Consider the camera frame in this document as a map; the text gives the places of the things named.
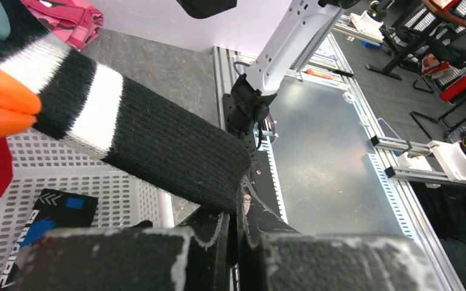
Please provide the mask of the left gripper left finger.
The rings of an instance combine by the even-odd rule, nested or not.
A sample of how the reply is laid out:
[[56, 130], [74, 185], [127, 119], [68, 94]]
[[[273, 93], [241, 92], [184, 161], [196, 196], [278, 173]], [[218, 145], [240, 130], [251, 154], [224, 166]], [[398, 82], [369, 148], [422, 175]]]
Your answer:
[[177, 227], [73, 228], [47, 232], [15, 290], [226, 290], [225, 213], [193, 213]]

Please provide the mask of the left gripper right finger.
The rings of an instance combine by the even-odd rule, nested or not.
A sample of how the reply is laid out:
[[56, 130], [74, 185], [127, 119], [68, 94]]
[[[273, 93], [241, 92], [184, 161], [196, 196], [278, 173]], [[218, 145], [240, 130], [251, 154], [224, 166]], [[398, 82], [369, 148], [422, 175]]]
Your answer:
[[258, 197], [237, 190], [241, 290], [440, 290], [424, 252], [387, 234], [304, 235]]

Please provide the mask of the black sock white stripes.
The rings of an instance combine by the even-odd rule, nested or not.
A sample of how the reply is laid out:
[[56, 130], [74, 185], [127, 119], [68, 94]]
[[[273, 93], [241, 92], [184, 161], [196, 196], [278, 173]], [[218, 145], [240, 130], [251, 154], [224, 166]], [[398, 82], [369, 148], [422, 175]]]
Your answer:
[[234, 213], [250, 162], [233, 136], [76, 51], [19, 1], [2, 1], [11, 32], [0, 69], [41, 100], [34, 127], [202, 206]]

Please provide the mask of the black sock blue accents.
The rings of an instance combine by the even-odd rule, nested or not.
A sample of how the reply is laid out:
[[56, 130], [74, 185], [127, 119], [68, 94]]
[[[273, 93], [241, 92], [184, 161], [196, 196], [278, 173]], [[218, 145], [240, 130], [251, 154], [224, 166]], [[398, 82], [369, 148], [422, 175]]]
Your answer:
[[19, 270], [16, 260], [25, 255], [29, 246], [55, 228], [90, 227], [97, 205], [96, 197], [42, 189], [7, 258], [0, 276], [0, 290], [14, 285]]

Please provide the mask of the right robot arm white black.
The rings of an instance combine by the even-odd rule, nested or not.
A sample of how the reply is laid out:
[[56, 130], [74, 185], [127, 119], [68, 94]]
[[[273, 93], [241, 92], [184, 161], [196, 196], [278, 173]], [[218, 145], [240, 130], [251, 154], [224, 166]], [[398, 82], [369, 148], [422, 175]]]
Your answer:
[[226, 128], [240, 138], [269, 114], [269, 105], [286, 72], [310, 45], [319, 46], [346, 9], [357, 1], [291, 1], [282, 20], [262, 52], [245, 68], [231, 88], [236, 103], [226, 119]]

